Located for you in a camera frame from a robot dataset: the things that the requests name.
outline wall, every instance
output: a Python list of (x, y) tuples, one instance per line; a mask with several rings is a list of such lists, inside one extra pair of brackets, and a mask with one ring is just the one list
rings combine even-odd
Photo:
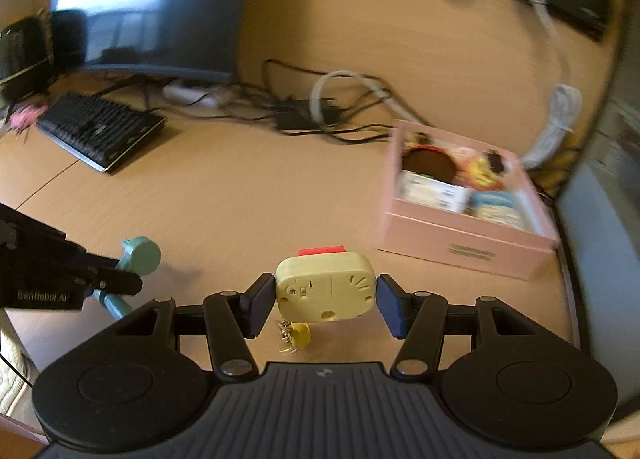
[(34, 0), (0, 0), (0, 29), (37, 11)]
[[(572, 84), (584, 94), (578, 137), (606, 84), (622, 3), (614, 0), (614, 21), (601, 43), (558, 23)], [(436, 126), (519, 154), (543, 130), (548, 92), (559, 76), (532, 10), (516, 0), (246, 0), (244, 79), (259, 81), (268, 57), (382, 76)], [(274, 81), (282, 94), (298, 97), (313, 83), (282, 71)], [(364, 119), (388, 116), (377, 110)]]

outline coiled white cable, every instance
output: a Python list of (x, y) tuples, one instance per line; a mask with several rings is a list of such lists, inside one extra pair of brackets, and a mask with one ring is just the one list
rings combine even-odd
[(546, 9), (546, 0), (528, 0), (545, 28), (558, 56), (560, 64), (561, 82), (556, 85), (549, 99), (549, 121), (546, 129), (526, 155), (520, 159), (526, 169), (535, 169), (553, 156), (567, 132), (573, 132), (572, 126), (582, 110), (582, 93), (575, 87), (568, 85), (570, 66), (562, 48), (560, 37), (554, 23)]
[(520, 158), (520, 164), (526, 169), (534, 169), (553, 156), (566, 133), (573, 132), (572, 126), (581, 109), (580, 90), (569, 85), (556, 85), (549, 99), (549, 122), (546, 129), (533, 148)]
[(382, 100), (382, 103), (385, 103), (385, 105), (387, 105), (392, 111), (394, 111), (400, 118), (406, 119), (407, 121), (417, 121), (424, 124), (424, 120), (422, 118), (410, 113), (407, 109), (405, 109), (404, 106), (398, 103), (398, 100), (389, 95), (386, 90), (383, 90), (375, 80), (366, 78), (362, 76), (362, 74), (354, 73), (353, 71), (334, 71), (320, 77), (320, 79), (316, 82), (314, 88), (311, 90), (311, 96), (309, 97), (309, 112), (311, 112), (311, 118), (323, 130), (327, 128), (327, 125), (325, 124), (324, 116), (322, 115), (322, 105), (320, 102), (320, 98), (322, 96), (322, 89), (324, 89), (325, 84), (334, 76), (351, 76), (353, 78), (356, 78), (360, 83), (362, 83), (362, 85), (369, 87), (369, 89), (371, 89), (372, 92), (375, 93), (375, 95), (379, 97), (380, 100)]

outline pink box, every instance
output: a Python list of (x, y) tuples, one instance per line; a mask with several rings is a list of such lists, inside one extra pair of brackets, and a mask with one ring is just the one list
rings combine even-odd
[[(417, 123), (396, 121), (395, 126), (383, 178), (378, 249), (519, 279), (528, 279), (543, 261), (555, 254), (558, 232), (515, 154)], [(431, 139), (479, 152), (499, 153), (510, 168), (505, 177), (507, 190), (516, 196), (528, 229), (519, 230), (399, 198), (402, 141), (410, 132), (424, 132)]]

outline monitor screen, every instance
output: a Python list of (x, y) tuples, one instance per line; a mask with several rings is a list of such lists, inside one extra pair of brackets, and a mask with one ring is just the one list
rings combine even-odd
[(80, 70), (206, 82), (234, 75), (243, 0), (52, 0), (82, 30)]

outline box label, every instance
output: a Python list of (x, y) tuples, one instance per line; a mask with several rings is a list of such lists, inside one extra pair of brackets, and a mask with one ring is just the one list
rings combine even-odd
[(469, 246), (460, 246), (457, 244), (450, 245), (449, 251), (455, 255), (472, 257), (473, 259), (480, 259), (481, 261), (487, 262), (491, 262), (495, 257), (495, 253), (492, 251), (484, 251), (484, 249), (469, 248)]
[(405, 201), (461, 214), (466, 208), (470, 194), (465, 187), (402, 171), (400, 197)]

